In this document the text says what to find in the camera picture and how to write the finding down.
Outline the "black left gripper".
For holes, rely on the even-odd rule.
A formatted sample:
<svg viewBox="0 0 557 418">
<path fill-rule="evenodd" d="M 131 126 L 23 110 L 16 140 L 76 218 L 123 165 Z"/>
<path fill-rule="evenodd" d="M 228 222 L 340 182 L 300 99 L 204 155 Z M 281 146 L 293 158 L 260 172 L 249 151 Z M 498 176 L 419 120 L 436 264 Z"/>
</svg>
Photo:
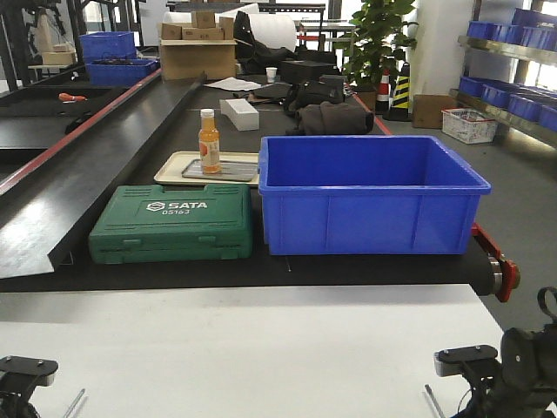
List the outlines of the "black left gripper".
<svg viewBox="0 0 557 418">
<path fill-rule="evenodd" d="M 36 384 L 1 385 L 1 416 L 20 418 L 39 418 L 37 409 L 30 403 Z"/>
</svg>

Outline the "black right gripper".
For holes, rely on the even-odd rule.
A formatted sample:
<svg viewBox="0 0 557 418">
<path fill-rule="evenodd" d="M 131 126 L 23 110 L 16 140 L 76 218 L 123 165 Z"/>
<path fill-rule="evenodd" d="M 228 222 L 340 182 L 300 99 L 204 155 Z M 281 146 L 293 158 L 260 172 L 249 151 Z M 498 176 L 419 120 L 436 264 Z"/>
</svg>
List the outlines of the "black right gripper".
<svg viewBox="0 0 557 418">
<path fill-rule="evenodd" d="M 471 399 L 457 417 L 555 417 L 556 327 L 539 332 L 508 329 L 493 375 L 462 375 Z"/>
</svg>

